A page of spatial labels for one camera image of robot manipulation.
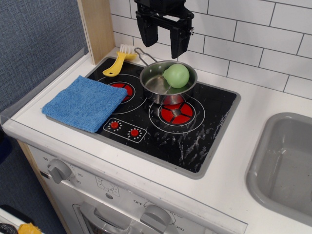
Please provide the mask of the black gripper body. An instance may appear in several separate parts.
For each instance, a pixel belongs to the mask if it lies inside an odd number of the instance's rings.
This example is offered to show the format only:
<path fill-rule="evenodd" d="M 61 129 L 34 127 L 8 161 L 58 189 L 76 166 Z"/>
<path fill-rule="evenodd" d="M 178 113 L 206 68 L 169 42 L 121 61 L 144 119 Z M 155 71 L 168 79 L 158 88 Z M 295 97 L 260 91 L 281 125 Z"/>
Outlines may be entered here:
<path fill-rule="evenodd" d="M 192 35 L 194 14 L 185 7 L 185 2 L 184 0 L 136 0 L 136 15 L 150 17 L 157 27 L 167 30 L 170 30 L 178 21 L 186 21 L 191 28 Z"/>

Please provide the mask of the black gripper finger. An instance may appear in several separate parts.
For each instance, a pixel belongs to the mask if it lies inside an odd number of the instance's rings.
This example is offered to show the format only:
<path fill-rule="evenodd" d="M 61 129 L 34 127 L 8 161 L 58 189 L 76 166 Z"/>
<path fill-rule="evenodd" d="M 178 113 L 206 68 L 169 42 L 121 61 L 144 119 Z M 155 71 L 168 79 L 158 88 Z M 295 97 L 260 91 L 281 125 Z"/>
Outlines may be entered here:
<path fill-rule="evenodd" d="M 153 22 L 152 18 L 137 15 L 137 25 L 141 35 L 143 44 L 146 47 L 150 47 L 158 41 L 158 27 Z"/>
<path fill-rule="evenodd" d="M 173 59 L 178 58 L 187 51 L 191 28 L 186 21 L 178 21 L 170 29 L 171 56 Z"/>

